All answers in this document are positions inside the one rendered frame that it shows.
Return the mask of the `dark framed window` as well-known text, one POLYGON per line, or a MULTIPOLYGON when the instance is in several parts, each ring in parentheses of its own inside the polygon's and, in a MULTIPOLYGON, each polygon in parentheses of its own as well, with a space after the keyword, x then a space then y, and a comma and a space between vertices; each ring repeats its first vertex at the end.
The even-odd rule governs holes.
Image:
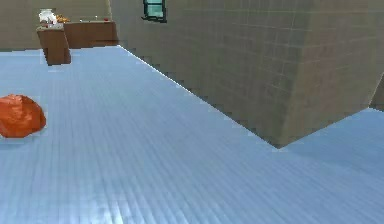
POLYGON ((143 20, 159 23, 166 22, 165 0, 143 0, 143 20))

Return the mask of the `brown wooden long counter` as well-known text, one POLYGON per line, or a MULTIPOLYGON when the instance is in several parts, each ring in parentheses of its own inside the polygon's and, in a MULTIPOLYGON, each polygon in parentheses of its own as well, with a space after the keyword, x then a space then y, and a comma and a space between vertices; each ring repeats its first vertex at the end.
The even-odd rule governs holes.
POLYGON ((69 22, 64 32, 71 49, 116 46, 119 42, 112 21, 69 22))

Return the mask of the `brown wooden counter block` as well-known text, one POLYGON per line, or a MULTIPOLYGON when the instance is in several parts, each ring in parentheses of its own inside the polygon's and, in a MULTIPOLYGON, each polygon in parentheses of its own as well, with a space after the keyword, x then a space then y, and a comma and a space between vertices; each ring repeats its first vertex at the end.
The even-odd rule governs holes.
POLYGON ((63 28, 39 27, 36 32, 49 66, 71 63, 69 45, 63 28))

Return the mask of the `orange lumpy cushion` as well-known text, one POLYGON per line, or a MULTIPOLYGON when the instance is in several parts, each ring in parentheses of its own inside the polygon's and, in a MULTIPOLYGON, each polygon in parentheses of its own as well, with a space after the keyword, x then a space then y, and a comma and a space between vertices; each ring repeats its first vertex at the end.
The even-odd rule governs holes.
POLYGON ((25 95, 0 97, 0 135, 5 138, 24 138, 41 131, 46 125, 42 108, 25 95))

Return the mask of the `white round jar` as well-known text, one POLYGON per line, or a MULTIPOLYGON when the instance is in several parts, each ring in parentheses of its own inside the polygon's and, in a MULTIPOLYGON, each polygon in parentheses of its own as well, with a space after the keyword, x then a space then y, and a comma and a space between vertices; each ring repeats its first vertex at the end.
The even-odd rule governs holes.
POLYGON ((47 23, 52 24, 57 23, 56 15, 54 14, 52 8, 41 9, 38 16, 40 21, 46 21, 47 23))

